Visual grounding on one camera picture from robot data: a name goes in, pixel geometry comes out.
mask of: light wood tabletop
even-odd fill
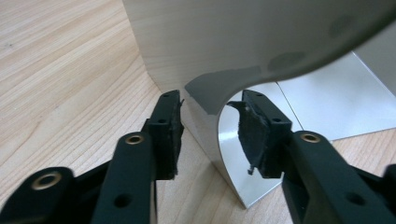
[[[0,1],[0,204],[35,171],[110,160],[160,94],[121,0]],[[281,188],[245,210],[188,130],[182,141],[179,175],[158,184],[159,223],[291,223]],[[334,145],[376,175],[396,162],[396,130]]]

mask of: wooden surface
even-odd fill
[[[42,168],[108,161],[159,95],[121,1],[0,1],[0,204]],[[395,130],[334,144],[377,175],[396,162]],[[188,131],[158,195],[159,223],[291,223],[281,188],[244,210]]]

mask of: wooden table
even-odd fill
[[[120,0],[0,1],[0,204],[42,168],[108,161],[160,94]],[[334,144],[377,175],[396,162],[395,130]],[[244,210],[188,131],[178,166],[159,182],[159,223],[291,223],[281,188]]]

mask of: wood grain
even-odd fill
[[[118,0],[0,2],[0,204],[31,173],[80,175],[140,130],[159,89]],[[396,162],[396,131],[336,141],[346,160],[380,175]],[[158,186],[159,223],[291,223],[281,188],[243,209],[186,131],[175,181]]]

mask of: screw hole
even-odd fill
[[[303,133],[301,135],[301,138],[305,142],[310,142],[310,143],[318,143],[318,142],[320,142],[320,138],[317,137],[316,135],[312,134],[312,133]]]
[[[118,208],[128,206],[132,201],[132,196],[129,194],[121,194],[114,200],[114,205]]]
[[[348,192],[346,194],[346,199],[350,202],[350,203],[354,203],[356,205],[360,205],[363,206],[366,204],[366,201],[357,193],[353,193],[353,192]]]
[[[125,140],[126,144],[136,145],[143,142],[145,139],[141,135],[132,135],[131,137]]]
[[[61,181],[62,175],[58,172],[51,172],[49,174],[44,174],[37,178],[35,182],[32,184],[32,189],[34,190],[42,190],[48,189],[54,185],[56,185],[59,181]]]

